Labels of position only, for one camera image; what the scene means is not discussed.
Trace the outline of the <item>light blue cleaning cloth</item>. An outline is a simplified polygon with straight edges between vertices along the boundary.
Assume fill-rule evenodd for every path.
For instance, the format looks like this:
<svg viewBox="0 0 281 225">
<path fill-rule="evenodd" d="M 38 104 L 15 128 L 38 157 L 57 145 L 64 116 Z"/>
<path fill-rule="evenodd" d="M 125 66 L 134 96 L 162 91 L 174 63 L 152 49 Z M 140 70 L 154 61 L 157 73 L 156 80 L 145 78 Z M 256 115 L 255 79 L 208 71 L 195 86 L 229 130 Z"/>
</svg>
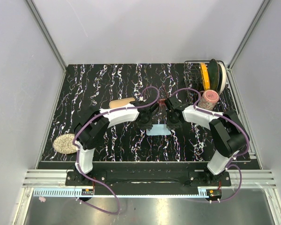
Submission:
<svg viewBox="0 0 281 225">
<path fill-rule="evenodd" d="M 171 131 L 166 124 L 153 124 L 152 128 L 146 129 L 148 136 L 167 136 L 171 135 Z"/>
</svg>

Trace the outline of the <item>red sunglasses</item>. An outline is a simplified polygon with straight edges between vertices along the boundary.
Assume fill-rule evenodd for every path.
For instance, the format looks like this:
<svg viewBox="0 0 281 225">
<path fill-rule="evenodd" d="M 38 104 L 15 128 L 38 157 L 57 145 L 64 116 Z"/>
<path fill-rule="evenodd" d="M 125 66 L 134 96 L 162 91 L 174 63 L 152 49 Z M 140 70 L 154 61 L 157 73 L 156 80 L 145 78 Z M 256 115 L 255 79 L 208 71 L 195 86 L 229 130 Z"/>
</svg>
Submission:
<svg viewBox="0 0 281 225">
<path fill-rule="evenodd" d="M 159 104 L 160 107 L 166 106 L 165 100 L 169 97 L 169 94 L 166 90 L 165 85 L 162 85 L 162 91 L 164 92 L 164 95 L 161 95 L 159 100 L 158 100 L 158 104 Z"/>
</svg>

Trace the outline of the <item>black glasses case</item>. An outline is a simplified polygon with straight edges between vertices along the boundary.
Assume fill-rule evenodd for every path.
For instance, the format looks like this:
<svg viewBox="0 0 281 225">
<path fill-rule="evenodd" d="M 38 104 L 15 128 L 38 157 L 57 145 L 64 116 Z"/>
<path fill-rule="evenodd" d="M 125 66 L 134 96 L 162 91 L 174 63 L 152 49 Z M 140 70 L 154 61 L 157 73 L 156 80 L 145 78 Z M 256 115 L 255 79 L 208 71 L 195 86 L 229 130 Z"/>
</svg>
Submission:
<svg viewBox="0 0 281 225">
<path fill-rule="evenodd" d="M 133 102 L 133 101 L 135 101 L 135 99 L 133 97 L 112 100 L 109 103 L 109 108 L 113 109 L 113 108 L 123 107 L 123 106 L 125 106 L 125 105 L 127 105 L 127 104 L 129 104 L 130 102 Z"/>
</svg>

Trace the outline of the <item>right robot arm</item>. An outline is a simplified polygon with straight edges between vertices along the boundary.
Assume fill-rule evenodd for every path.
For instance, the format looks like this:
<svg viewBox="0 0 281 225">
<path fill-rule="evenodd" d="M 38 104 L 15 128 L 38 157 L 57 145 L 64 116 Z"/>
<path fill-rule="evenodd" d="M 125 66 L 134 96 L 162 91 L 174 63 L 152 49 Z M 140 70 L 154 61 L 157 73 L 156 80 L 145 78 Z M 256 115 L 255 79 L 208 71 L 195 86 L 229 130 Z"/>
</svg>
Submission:
<svg viewBox="0 0 281 225">
<path fill-rule="evenodd" d="M 203 174 L 204 182 L 213 186 L 220 173 L 228 168 L 233 158 L 246 154 L 250 138 L 234 111 L 213 112 L 189 103 L 182 104 L 175 96 L 165 100 L 167 127 L 179 128 L 183 122 L 194 123 L 210 130 L 216 151 Z"/>
</svg>

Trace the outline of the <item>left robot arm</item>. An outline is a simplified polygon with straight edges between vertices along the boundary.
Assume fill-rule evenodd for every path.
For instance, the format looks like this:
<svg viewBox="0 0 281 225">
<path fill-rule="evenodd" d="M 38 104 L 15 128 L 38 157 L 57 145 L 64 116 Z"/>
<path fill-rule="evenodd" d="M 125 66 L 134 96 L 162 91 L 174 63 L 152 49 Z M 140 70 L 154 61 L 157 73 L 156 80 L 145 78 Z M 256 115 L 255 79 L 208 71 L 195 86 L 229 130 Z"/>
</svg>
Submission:
<svg viewBox="0 0 281 225">
<path fill-rule="evenodd" d="M 91 182 L 93 157 L 95 148 L 104 141 L 106 130 L 118 124 L 136 122 L 139 129 L 151 129 L 152 116 L 159 108 L 156 100 L 153 102 L 131 101 L 128 104 L 113 109 L 98 109 L 91 107 L 86 120 L 78 122 L 74 127 L 73 145 L 78 148 L 75 167 L 78 172 L 75 180 L 85 186 Z"/>
</svg>

